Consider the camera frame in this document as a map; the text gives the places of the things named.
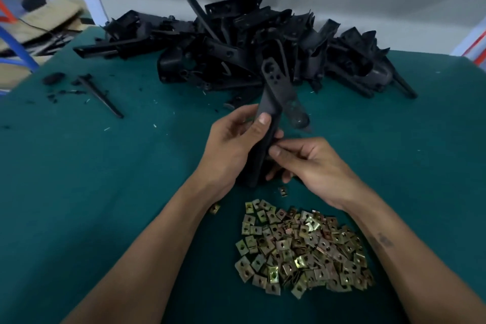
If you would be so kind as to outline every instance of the hand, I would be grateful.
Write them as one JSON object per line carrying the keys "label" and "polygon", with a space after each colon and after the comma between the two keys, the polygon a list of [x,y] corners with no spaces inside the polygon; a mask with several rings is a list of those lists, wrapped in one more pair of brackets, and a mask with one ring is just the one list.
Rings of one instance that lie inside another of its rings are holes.
{"label": "hand", "polygon": [[[253,123],[248,121],[257,109],[257,104],[242,106],[211,126],[203,157],[191,176],[207,193],[210,204],[233,188],[249,151],[270,128],[272,118],[267,113],[262,113]],[[278,130],[275,137],[282,138],[283,131]]]}
{"label": "hand", "polygon": [[335,208],[347,210],[349,204],[374,194],[322,137],[281,140],[269,154],[278,166],[267,174],[267,180],[284,168],[284,183],[295,174],[311,192]]}

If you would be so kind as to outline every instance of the workbench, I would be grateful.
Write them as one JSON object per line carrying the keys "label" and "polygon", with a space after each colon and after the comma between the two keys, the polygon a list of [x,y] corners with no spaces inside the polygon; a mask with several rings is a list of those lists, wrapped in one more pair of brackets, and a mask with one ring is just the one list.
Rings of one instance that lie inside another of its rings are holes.
{"label": "workbench", "polygon": [[[210,125],[227,111],[229,93],[188,84],[163,85],[157,53],[82,60],[71,48],[92,44],[90,28],[12,93],[0,98],[0,321],[60,321],[103,277],[191,174]],[[465,58],[391,51],[418,92],[397,87],[366,99],[335,81],[299,97],[313,135],[324,136],[438,256],[486,298],[486,75]],[[47,74],[67,78],[42,85]],[[71,90],[91,73],[125,115],[116,118],[91,95]],[[301,135],[283,121],[287,136]],[[278,180],[235,187],[216,215],[204,217],[165,313],[164,322],[406,322],[369,246],[377,285],[364,292],[314,289],[296,300],[288,290],[266,295],[243,284],[239,259],[244,202],[264,198],[348,217],[296,181],[288,197]]]}

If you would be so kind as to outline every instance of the person's left arm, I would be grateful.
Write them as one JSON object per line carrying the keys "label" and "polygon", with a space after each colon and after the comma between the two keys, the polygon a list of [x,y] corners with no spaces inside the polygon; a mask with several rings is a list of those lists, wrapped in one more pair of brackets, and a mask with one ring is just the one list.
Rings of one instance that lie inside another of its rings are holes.
{"label": "person's left arm", "polygon": [[234,186],[248,152],[270,127],[266,113],[247,122],[256,111],[257,105],[243,106],[212,125],[196,171],[63,324],[160,323],[199,223]]}

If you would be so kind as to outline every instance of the forearm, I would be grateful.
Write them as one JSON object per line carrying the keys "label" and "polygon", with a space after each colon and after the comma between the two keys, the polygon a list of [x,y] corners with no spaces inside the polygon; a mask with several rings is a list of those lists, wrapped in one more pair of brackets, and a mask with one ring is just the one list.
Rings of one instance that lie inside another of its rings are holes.
{"label": "forearm", "polygon": [[366,201],[346,211],[380,259],[410,321],[485,322],[481,299],[379,196]]}
{"label": "forearm", "polygon": [[205,194],[190,178],[63,323],[159,324],[210,205]]}

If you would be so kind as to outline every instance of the black cable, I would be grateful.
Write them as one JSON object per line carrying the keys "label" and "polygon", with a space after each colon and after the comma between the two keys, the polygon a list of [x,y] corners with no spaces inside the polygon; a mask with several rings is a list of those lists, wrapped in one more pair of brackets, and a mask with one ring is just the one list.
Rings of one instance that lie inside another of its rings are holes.
{"label": "black cable", "polygon": [[46,30],[45,28],[42,28],[42,27],[37,27],[37,26],[33,26],[31,25],[30,23],[27,23],[26,21],[24,21],[23,19],[21,18],[17,18],[19,21],[21,21],[22,23],[25,23],[27,26],[30,26],[32,28],[35,28],[37,30],[41,30],[41,31],[44,31],[44,32],[47,32],[49,35],[51,35],[52,37],[55,37],[55,34],[53,34],[52,32],[50,32],[49,30]]}

